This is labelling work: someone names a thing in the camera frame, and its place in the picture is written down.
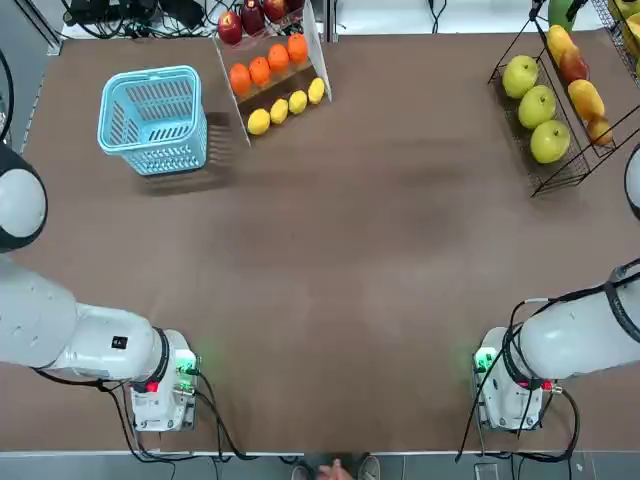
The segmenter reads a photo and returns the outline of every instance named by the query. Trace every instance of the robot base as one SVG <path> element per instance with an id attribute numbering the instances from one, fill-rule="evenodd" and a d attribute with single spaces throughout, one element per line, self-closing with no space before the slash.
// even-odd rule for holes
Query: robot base
<path id="1" fill-rule="evenodd" d="M 136 430 L 140 432 L 175 432 L 194 427 L 198 377 L 184 372 L 197 369 L 199 359 L 181 333 L 175 330 L 164 333 L 169 340 L 169 364 L 156 391 L 139 393 L 131 388 Z"/>
<path id="2" fill-rule="evenodd" d="M 494 363 L 502 349 L 502 338 L 506 331 L 504 327 L 489 330 L 474 355 L 474 395 L 484 380 L 485 372 Z M 531 392 L 531 402 L 527 409 L 528 400 L 529 390 L 522 388 L 511 379 L 501 356 L 480 393 L 477 412 L 480 425 L 490 429 L 518 430 L 522 423 L 523 430 L 535 428 L 538 425 L 542 406 L 542 389 L 538 388 Z M 525 410 L 526 417 L 523 423 L 522 417 Z"/>

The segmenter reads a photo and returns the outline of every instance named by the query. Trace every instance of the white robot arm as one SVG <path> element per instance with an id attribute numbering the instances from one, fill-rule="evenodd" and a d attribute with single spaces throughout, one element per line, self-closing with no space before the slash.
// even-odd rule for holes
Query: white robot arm
<path id="1" fill-rule="evenodd" d="M 487 333 L 474 357 L 476 383 L 489 375 L 479 402 L 486 427 L 535 428 L 550 380 L 640 360 L 640 275 L 626 277 L 638 263 L 616 269 L 603 285 L 552 300 L 513 341 L 504 327 Z"/>
<path id="2" fill-rule="evenodd" d="M 0 362 L 129 381 L 138 430 L 192 427 L 198 360 L 180 333 L 131 312 L 77 303 L 6 255 L 33 242 L 46 218 L 40 177 L 0 144 Z"/>

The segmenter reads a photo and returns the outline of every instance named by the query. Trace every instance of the table surface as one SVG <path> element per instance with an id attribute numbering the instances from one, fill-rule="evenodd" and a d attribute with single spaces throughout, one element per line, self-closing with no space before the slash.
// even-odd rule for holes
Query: table surface
<path id="1" fill-rule="evenodd" d="M 637 100 L 633 82 L 606 35 L 577 38 L 620 116 Z M 578 188 L 529 198 L 486 85 L 511 40 L 343 38 L 326 51 L 332 104 L 229 150 L 232 174 L 169 186 L 99 150 L 101 89 L 121 71 L 189 64 L 205 110 L 228 111 L 212 43 L 66 42 L 25 153 L 50 216 L 15 261 L 83 303 L 183 332 L 243 449 L 455 450 L 485 332 L 523 298 L 604 280 L 640 242 L 622 188 L 629 149 Z M 515 53 L 540 48 L 523 42 Z M 638 372 L 567 382 L 582 412 L 579 448 L 640 448 Z M 0 381 L 0 449 L 125 449 L 105 395 L 15 366 L 0 367 Z M 563 448 L 571 420 L 555 403 L 541 431 L 489 445 Z M 215 450 L 211 425 L 202 413 L 195 432 L 147 447 Z M 468 447 L 478 448 L 475 433 Z"/>

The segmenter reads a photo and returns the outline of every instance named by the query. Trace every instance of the shoe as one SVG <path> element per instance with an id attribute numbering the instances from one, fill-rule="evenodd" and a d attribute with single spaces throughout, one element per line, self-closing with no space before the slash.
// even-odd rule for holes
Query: shoe
<path id="1" fill-rule="evenodd" d="M 312 480 L 309 471 L 302 465 L 296 465 L 291 471 L 291 480 Z"/>
<path id="2" fill-rule="evenodd" d="M 358 469 L 358 480 L 380 480 L 380 462 L 378 457 L 369 455 Z"/>

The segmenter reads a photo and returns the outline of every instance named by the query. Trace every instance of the plastic basket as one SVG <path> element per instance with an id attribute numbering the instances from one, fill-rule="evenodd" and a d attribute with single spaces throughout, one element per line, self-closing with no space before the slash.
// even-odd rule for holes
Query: plastic basket
<path id="1" fill-rule="evenodd" d="M 121 73 L 102 92 L 98 143 L 140 175 L 194 170 L 207 158 L 207 120 L 188 66 Z"/>

